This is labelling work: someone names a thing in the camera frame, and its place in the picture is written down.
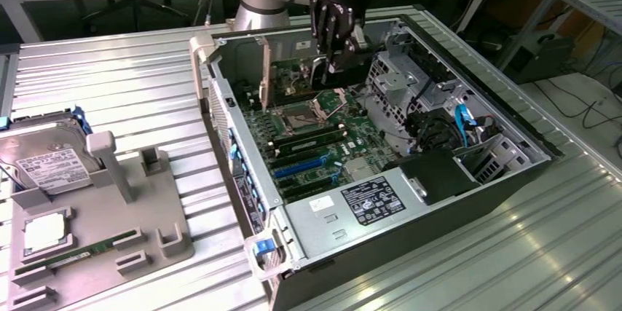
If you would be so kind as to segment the blue case latch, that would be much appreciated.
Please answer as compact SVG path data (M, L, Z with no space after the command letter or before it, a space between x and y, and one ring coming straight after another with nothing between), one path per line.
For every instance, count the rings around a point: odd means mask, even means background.
M277 245L272 238L266 238L252 243L252 253L254 256L264 256L273 252L276 248Z

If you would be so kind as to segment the grey power supply unit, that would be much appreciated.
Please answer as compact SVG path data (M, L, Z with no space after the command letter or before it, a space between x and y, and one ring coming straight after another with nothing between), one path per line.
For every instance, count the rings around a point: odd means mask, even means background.
M318 261L428 213L421 192L393 168L285 205L304 257Z

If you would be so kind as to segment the open black PC case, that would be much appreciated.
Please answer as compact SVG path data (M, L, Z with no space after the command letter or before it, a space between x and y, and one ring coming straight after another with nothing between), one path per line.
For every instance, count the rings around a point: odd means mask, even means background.
M289 311L340 284L448 234L496 209L559 158L559 150L484 84L497 71L484 60L465 63L443 44L452 34L434 28L425 14L369 20L370 55L408 55L426 75L416 100L424 111L406 116L406 136L386 133L396 159L430 149L448 149L479 187L432 205L429 212L364 243L318 261L302 254L284 201L258 153L241 113L244 89L258 86L261 37L282 43L280 58L318 55L310 30L294 25L221 34L200 31L189 40L192 74L206 121L226 155L221 171L232 183L246 226L244 252L262 283L269 311ZM273 252L254 256L252 243L272 238Z

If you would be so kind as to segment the metal disk bay cage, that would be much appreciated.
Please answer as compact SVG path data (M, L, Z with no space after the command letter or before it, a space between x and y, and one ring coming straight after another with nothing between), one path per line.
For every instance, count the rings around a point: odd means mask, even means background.
M373 124L386 133L408 138L406 116L425 110L416 100L426 75L408 55L390 56L380 52L366 76L362 106Z

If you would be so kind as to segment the metal socket cover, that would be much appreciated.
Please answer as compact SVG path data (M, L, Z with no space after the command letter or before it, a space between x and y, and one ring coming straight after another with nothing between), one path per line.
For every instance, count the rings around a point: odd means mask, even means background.
M342 88L324 90L312 99L313 111L321 119L326 119L336 113L346 102Z

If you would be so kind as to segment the silver CPU chip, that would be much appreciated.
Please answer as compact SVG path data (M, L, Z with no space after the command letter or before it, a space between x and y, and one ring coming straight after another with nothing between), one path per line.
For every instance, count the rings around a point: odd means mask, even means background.
M65 216L61 213L31 219L23 228L23 254L30 255L58 245L65 236Z

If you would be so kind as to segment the black plastic shroud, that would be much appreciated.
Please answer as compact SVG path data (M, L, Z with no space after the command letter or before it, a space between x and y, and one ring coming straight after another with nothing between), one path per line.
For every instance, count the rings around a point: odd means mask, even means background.
M382 170L398 168L406 179L414 178L422 187L422 201L432 205L479 187L448 149L430 149L389 161Z

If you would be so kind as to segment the silver chipset heatsink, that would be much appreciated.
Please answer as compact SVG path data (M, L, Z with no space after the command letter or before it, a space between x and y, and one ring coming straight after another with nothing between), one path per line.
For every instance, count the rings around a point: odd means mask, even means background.
M380 172L380 168L373 163L368 162L364 157L346 161L344 169L352 181L360 181Z

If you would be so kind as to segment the metal slat shelf frame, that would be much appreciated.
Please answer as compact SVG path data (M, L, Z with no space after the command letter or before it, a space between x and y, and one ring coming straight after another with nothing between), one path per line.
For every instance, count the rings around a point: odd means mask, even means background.
M495 65L500 70L503 70L509 64L523 40L537 27L537 24L555 1L563 2L564 5L569 7L569 10L577 10L583 15L589 17L596 23L611 30L617 36L622 36L622 0L541 0L516 35L513 43L499 55Z

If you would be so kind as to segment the hard disk with white label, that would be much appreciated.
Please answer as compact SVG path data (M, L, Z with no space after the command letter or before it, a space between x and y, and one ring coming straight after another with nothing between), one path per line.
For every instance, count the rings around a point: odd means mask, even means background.
M21 189L57 195L86 186L101 162L86 152L86 133L67 112L0 122L0 167Z

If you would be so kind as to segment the graphics card with metal bracket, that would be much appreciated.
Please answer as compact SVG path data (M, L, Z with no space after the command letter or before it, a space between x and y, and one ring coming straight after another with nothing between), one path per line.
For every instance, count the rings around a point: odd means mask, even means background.
M348 70L329 73L325 70L324 55L296 54L280 58L277 50L282 43L261 37L262 73L258 87L261 90L262 110L277 95L301 95L324 90L346 88L364 81L370 65L370 55L362 64Z

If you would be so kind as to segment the installed RAM stick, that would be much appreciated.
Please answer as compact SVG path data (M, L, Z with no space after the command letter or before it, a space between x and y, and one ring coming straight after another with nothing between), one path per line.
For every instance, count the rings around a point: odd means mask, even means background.
M276 158L286 157L302 151L308 151L317 147L329 145L341 141L346 136L346 130L330 130L325 133L316 133L314 135L304 135L296 140L282 141L273 143L273 156Z

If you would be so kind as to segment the green motherboard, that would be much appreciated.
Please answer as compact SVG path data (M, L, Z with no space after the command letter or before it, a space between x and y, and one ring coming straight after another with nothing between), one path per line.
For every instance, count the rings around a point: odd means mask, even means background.
M354 88L313 92L304 100L262 108L241 105L278 195L294 202L377 174L396 155L369 118L368 93Z

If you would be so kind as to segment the grey metal frame post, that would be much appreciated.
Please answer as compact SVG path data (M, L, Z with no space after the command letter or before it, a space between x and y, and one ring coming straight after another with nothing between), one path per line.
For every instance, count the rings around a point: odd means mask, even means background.
M9 115L15 88L19 45L0 44L0 115Z

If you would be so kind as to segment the black expansion slot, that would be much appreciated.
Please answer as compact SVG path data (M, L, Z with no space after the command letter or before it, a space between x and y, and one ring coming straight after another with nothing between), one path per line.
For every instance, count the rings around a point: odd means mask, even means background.
M337 184L337 177L328 176L318 180L304 183L300 186L294 186L282 191L282 197L285 200L293 200L300 197L305 197L316 193L317 191L324 190L325 188L332 187Z

